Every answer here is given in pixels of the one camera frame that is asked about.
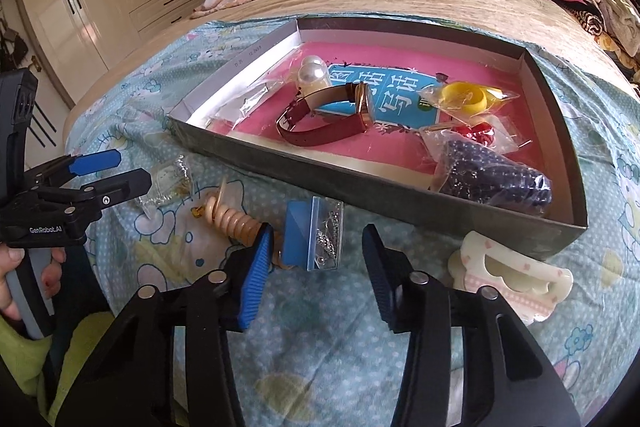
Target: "fingernail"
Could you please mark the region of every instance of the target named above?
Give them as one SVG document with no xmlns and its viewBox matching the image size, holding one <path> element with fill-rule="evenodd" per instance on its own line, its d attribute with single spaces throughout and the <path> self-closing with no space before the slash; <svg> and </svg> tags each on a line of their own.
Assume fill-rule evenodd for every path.
<svg viewBox="0 0 640 427">
<path fill-rule="evenodd" d="M 24 250 L 22 248 L 9 248 L 9 259 L 12 261 L 21 261 L 24 257 Z"/>
</svg>

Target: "pink book cover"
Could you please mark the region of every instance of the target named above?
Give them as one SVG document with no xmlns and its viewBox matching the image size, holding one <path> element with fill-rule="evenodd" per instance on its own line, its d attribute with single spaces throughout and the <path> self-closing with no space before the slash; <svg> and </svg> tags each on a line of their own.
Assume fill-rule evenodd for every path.
<svg viewBox="0 0 640 427">
<path fill-rule="evenodd" d="M 533 168 L 543 168 L 529 109 L 522 95 L 519 79 L 513 73 L 499 71 L 462 58 L 442 57 L 412 50 L 361 44 L 306 42 L 292 52 L 290 57 L 265 73 L 261 80 L 288 78 L 289 70 L 297 70 L 302 58 L 307 55 L 318 55 L 327 64 L 393 68 L 406 70 L 409 74 L 417 72 L 429 76 L 443 73 L 448 76 L 447 82 L 460 80 L 516 92 L 520 98 L 505 104 L 497 115 L 501 119 L 508 119 L 511 125 L 517 128 L 519 136 L 524 141 L 531 142 L 508 156 Z M 295 96 L 296 86 L 291 82 L 287 83 L 235 128 L 229 123 L 215 121 L 208 129 L 310 159 L 383 176 L 399 183 L 428 188 L 436 162 L 430 157 L 422 138 L 404 126 L 377 123 L 364 134 L 316 147 L 301 148 L 286 143 L 278 133 L 276 121 Z M 315 128 L 339 118 L 342 117 L 315 112 L 296 128 Z M 434 118 L 436 122 L 448 120 L 450 118 L 442 112 L 438 112 Z"/>
</svg>

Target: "person's hand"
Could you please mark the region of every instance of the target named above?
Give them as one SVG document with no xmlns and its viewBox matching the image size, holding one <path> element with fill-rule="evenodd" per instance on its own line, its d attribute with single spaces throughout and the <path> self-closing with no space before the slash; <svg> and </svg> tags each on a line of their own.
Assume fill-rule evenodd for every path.
<svg viewBox="0 0 640 427">
<path fill-rule="evenodd" d="M 51 263 L 42 270 L 42 283 L 44 284 L 47 298 L 56 295 L 60 291 L 60 278 L 62 277 L 62 267 L 60 263 L 66 260 L 65 251 L 62 248 L 51 249 Z M 9 285 L 4 276 L 15 270 L 24 258 L 24 250 L 9 248 L 0 245 L 0 314 L 11 321 L 21 321 L 18 306 L 11 297 Z"/>
</svg>

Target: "yellow ring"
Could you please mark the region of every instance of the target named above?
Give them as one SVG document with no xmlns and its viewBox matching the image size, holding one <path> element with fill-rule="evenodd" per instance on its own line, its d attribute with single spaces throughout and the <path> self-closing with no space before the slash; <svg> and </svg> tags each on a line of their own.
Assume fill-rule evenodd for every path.
<svg viewBox="0 0 640 427">
<path fill-rule="evenodd" d="M 444 110 L 455 108 L 469 115 L 480 114 L 486 111 L 486 92 L 476 84 L 452 82 L 442 87 L 440 105 Z"/>
</svg>

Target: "beige blanket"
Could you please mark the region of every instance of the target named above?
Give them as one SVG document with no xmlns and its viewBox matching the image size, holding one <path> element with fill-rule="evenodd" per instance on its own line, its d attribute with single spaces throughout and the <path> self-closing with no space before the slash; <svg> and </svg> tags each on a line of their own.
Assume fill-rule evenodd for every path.
<svg viewBox="0 0 640 427">
<path fill-rule="evenodd" d="M 178 23 L 129 55 L 98 80 L 66 120 L 64 139 L 76 118 L 153 55 L 192 28 L 210 20 L 308 13 L 380 12 L 438 17 L 487 30 L 508 38 L 535 42 L 583 70 L 634 95 L 613 61 L 580 25 L 549 0 L 256 0 L 213 15 Z"/>
</svg>

